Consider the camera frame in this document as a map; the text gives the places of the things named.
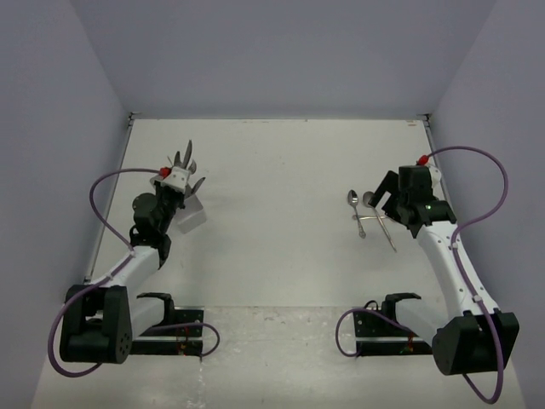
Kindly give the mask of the large steel spoon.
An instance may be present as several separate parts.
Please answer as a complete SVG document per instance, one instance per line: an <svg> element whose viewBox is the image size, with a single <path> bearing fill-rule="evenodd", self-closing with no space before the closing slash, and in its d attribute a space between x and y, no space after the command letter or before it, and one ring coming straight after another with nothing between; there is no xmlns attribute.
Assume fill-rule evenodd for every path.
<svg viewBox="0 0 545 409"><path fill-rule="evenodd" d="M397 247L396 245L394 244L393 242L393 238L391 236L391 234L389 233L389 231L387 230L387 227L384 223L384 221L382 220L382 217L381 215L379 214L379 211L377 210L377 208L373 207L370 203L370 201L374 198L374 194L371 192L371 191L367 191L363 194L362 196L362 203L365 207L367 208L370 208L374 214L375 214L375 217L376 217L376 220L379 222L380 226L381 226L381 230L383 231L384 235L386 236L387 238L387 241L388 243L390 244L390 246L392 247L393 251L394 252L397 252Z"/></svg>

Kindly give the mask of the steel knife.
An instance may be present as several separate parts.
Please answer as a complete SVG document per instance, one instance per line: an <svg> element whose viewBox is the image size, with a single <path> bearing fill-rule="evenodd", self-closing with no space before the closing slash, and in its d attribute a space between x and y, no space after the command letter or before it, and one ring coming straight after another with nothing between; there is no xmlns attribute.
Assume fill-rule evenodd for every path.
<svg viewBox="0 0 545 409"><path fill-rule="evenodd" d="M181 162L181 168L187 169L191 159L192 159L192 140L189 140L186 146L186 151L184 153L184 158Z"/></svg>
<svg viewBox="0 0 545 409"><path fill-rule="evenodd" d="M192 187L192 194L195 194L197 190L199 190L199 188L203 185L205 180L206 180L206 177L204 176L195 182L194 186Z"/></svg>
<svg viewBox="0 0 545 409"><path fill-rule="evenodd" d="M181 153L180 153L180 152L177 152L177 153L175 154L175 158L174 158L174 167L179 167L179 168L182 167Z"/></svg>

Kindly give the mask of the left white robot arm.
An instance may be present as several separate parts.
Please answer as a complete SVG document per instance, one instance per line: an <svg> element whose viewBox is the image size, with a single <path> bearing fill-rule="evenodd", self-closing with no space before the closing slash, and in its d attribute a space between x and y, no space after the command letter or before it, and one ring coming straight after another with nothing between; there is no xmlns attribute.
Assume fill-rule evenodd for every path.
<svg viewBox="0 0 545 409"><path fill-rule="evenodd" d="M48 352L52 362L90 363L93 368L121 364L141 334L153 329L166 335L175 329L171 295L139 289L169 257L169 226L185 206L186 190L159 180L153 186L153 192L133 200L134 224L125 257L99 279L66 293L50 332L60 335L59 350Z"/></svg>

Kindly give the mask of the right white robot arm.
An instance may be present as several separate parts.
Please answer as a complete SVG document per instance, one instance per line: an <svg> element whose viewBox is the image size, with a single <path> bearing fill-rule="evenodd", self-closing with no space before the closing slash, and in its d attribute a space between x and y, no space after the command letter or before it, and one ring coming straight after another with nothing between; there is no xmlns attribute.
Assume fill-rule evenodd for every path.
<svg viewBox="0 0 545 409"><path fill-rule="evenodd" d="M519 322L503 312L484 288L457 232L450 204L436 197L439 172L424 165L388 171L368 204L405 226L432 267L445 300L440 313L416 293L385 296L380 324L388 334L404 329L432 350L446 376L496 372L508 362Z"/></svg>

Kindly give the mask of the clear plastic utensil container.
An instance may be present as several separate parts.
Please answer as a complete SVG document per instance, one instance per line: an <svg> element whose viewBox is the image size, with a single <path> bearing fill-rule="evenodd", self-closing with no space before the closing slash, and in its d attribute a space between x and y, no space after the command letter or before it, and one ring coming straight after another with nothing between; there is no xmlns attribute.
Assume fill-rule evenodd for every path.
<svg viewBox="0 0 545 409"><path fill-rule="evenodd" d="M184 207L175 213L174 222L178 230L187 234L207 220L204 206L196 194L184 201Z"/></svg>

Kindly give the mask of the crosswise steel spoon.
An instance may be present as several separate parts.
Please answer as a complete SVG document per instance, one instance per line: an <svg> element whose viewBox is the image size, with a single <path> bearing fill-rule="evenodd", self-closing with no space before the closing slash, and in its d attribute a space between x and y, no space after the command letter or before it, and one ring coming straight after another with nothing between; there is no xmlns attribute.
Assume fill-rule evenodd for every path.
<svg viewBox="0 0 545 409"><path fill-rule="evenodd" d="M356 215L352 215L352 219L356 220ZM387 220L387 219L389 219L389 217L385 216L385 215L379 215L378 217L377 216L361 216L361 215L359 216L359 220L361 222L369 221L369 220L377 220L377 219Z"/></svg>

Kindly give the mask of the small ornate steel spoon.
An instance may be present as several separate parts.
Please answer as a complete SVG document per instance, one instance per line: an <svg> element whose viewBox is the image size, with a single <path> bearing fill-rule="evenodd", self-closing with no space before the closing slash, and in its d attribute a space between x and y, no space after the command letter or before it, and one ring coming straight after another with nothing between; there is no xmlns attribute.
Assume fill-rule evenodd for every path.
<svg viewBox="0 0 545 409"><path fill-rule="evenodd" d="M358 211L359 196L357 195L357 193L353 189L349 190L348 193L347 193L347 203L353 209L355 220L356 220L356 223L357 223L357 226L358 226L359 237L361 239L365 239L366 238L366 232L365 232L365 230L363 228L363 225L361 223L361 220L359 218L359 211Z"/></svg>

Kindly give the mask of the right corner metal bracket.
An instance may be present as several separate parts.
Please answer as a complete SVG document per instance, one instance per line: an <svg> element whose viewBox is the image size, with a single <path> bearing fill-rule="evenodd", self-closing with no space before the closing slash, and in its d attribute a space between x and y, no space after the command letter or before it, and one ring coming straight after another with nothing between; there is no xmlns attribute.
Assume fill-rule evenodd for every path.
<svg viewBox="0 0 545 409"><path fill-rule="evenodd" d="M418 114L417 117L423 122L425 128L430 127L431 114L429 112Z"/></svg>

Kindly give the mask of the corner metal bracket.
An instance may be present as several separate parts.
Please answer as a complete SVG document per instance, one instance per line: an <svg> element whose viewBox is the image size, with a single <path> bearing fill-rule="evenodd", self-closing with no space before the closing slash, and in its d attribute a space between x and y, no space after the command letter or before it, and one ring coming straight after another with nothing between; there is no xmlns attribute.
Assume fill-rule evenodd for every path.
<svg viewBox="0 0 545 409"><path fill-rule="evenodd" d="M140 112L131 112L128 116L127 127L131 128L134 125L135 120L141 115Z"/></svg>
<svg viewBox="0 0 545 409"><path fill-rule="evenodd" d="M425 128L430 127L431 114L429 112L418 114L417 117L423 122Z"/></svg>

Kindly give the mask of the left corner metal bracket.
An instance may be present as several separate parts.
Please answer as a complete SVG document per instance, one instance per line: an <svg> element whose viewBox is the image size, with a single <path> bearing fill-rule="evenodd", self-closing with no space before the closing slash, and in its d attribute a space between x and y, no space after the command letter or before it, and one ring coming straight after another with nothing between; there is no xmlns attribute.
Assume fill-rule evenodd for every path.
<svg viewBox="0 0 545 409"><path fill-rule="evenodd" d="M127 127L131 128L134 125L135 120L141 115L140 112L131 112L128 116Z"/></svg>

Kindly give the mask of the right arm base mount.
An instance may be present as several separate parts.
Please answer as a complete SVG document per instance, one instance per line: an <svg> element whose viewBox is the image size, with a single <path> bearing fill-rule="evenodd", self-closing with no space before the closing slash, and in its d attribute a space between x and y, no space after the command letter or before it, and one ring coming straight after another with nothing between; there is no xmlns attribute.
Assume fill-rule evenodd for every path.
<svg viewBox="0 0 545 409"><path fill-rule="evenodd" d="M370 300L363 307L345 311L336 322L334 338L337 350L347 358L431 355L431 346L402 326L395 312L400 302L421 299L416 293L393 293L386 295L381 303ZM354 352L346 351L340 340L341 324L349 315L357 338Z"/></svg>

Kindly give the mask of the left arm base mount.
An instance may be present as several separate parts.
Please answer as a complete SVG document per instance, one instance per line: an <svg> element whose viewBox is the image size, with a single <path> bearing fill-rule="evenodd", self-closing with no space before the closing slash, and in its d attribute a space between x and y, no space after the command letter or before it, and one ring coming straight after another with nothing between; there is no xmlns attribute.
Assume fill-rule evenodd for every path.
<svg viewBox="0 0 545 409"><path fill-rule="evenodd" d="M130 316L131 355L202 359L220 346L220 333L204 321L204 308L179 307L168 293L141 293L130 308Z"/></svg>

